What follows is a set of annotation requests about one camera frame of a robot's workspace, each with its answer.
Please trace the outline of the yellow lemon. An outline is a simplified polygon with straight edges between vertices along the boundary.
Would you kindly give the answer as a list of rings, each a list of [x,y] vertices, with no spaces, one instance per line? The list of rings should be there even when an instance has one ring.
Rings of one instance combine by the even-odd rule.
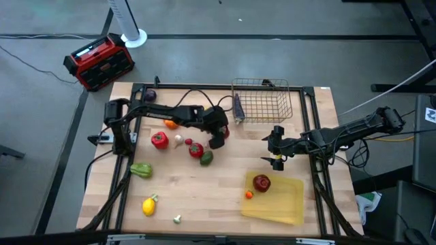
[[[153,198],[148,198],[142,203],[142,211],[146,216],[152,216],[155,213],[155,200]]]

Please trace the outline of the purple eggplant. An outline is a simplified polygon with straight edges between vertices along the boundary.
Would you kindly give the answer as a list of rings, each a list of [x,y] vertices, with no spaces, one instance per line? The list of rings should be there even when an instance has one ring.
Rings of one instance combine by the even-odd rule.
[[[243,107],[238,93],[236,93],[234,96],[234,114],[236,119],[239,120],[245,119],[245,113],[243,111]]]

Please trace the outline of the red bell pepper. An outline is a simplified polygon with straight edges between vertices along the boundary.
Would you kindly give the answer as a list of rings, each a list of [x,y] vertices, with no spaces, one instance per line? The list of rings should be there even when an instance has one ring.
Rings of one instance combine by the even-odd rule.
[[[163,132],[159,131],[152,135],[151,137],[151,143],[156,147],[158,150],[164,150],[169,145],[169,139],[168,136]]]

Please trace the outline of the black furniture foot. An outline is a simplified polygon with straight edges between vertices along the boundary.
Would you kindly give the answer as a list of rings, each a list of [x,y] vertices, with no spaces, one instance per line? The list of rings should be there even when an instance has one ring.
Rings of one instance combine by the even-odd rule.
[[[12,148],[8,148],[8,147],[0,144],[0,155],[11,156],[11,157],[14,157],[16,159],[23,159],[25,156],[25,153],[19,152],[17,150],[14,150]]]

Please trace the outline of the green white bag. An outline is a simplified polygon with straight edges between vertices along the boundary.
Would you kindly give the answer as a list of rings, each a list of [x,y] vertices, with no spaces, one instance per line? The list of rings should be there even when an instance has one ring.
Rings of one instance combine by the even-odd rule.
[[[376,191],[355,196],[362,225],[366,224],[367,213],[377,208],[381,198],[382,194]]]

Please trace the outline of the black computer mouse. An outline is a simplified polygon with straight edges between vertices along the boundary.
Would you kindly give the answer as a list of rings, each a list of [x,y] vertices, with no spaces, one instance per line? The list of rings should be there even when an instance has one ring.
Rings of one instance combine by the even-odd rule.
[[[403,236],[405,240],[413,245],[429,245],[427,239],[423,236],[423,234],[413,228],[408,228],[403,232]]]

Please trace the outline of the silver arm base bracket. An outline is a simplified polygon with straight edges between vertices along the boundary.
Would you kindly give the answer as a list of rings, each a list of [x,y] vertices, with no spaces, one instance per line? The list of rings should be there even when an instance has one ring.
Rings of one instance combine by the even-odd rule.
[[[130,138],[132,143],[136,143],[138,134],[130,133]],[[114,141],[114,136],[111,133],[102,133],[101,135],[90,135],[87,137],[88,141],[95,146],[98,144],[112,144]]]

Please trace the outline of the dark grey cabinet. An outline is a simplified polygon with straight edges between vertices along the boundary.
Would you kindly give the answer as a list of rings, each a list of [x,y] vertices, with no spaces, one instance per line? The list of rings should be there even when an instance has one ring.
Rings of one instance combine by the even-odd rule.
[[[418,95],[414,131],[412,180],[415,184],[436,192],[436,123],[425,120],[425,109],[436,107],[433,96]]]

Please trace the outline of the yellow plastic bin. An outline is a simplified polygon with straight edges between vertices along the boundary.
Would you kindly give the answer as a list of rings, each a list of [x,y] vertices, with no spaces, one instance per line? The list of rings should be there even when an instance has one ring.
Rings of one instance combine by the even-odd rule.
[[[252,180],[261,172],[248,171],[245,174],[245,187],[240,202],[240,213],[244,216],[268,221],[301,225],[304,223],[304,182],[286,178],[280,174],[266,173],[271,181],[268,191],[261,193],[254,189]],[[251,191],[252,199],[245,193]]]

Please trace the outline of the red black portable box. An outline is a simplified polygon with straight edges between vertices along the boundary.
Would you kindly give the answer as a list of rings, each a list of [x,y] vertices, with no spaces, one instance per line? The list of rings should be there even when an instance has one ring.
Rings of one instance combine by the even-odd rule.
[[[89,92],[108,86],[134,68],[121,36],[109,33],[65,56],[63,65]]]

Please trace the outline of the green avocado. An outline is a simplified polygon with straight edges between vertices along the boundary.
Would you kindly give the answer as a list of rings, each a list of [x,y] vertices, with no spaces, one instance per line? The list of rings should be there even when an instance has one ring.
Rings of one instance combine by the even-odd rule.
[[[203,167],[209,166],[214,159],[214,154],[212,151],[208,150],[203,153],[200,157],[200,165]]]

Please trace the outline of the dark grey desk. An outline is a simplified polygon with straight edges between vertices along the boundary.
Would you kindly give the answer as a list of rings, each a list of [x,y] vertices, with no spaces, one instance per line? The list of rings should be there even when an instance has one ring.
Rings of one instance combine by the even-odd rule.
[[[414,229],[422,234],[429,245],[436,245],[436,193],[415,184],[398,181],[396,186],[396,221],[394,223],[394,241],[407,242],[406,234],[416,237]]]

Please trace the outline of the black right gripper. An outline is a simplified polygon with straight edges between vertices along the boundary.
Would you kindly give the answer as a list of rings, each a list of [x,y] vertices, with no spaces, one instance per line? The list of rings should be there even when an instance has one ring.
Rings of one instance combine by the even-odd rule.
[[[262,141],[268,141],[268,151],[275,157],[262,157],[263,160],[268,161],[272,168],[276,171],[284,170],[284,163],[290,157],[302,153],[302,140],[294,138],[285,138],[284,128],[281,126],[274,126],[270,135],[262,138]]]

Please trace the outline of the green bell pepper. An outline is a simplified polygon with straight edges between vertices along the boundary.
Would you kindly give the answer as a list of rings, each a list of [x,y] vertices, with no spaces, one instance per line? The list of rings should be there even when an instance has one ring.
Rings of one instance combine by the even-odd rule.
[[[148,163],[136,163],[130,166],[130,172],[141,178],[150,178],[153,175],[153,168]]]

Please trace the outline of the dark red apple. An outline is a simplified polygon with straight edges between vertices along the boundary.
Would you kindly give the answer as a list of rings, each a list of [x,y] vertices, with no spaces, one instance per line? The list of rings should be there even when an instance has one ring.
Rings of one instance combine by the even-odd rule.
[[[266,191],[268,191],[271,186],[271,181],[269,177],[264,174],[256,175],[253,178],[252,183],[254,189],[261,193],[265,193]]]

